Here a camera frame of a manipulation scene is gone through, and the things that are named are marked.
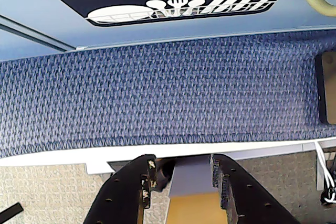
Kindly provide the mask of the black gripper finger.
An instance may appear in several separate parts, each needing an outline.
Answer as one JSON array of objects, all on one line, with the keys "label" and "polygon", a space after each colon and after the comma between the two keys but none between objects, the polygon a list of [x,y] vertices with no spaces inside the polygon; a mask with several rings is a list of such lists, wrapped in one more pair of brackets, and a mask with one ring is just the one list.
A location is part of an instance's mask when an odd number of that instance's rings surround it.
[{"label": "black gripper finger", "polygon": [[299,221],[248,171],[224,154],[211,155],[212,183],[228,223]]},{"label": "black gripper finger", "polygon": [[151,190],[157,187],[155,155],[128,162],[102,185],[84,223],[143,223],[150,207]]}]

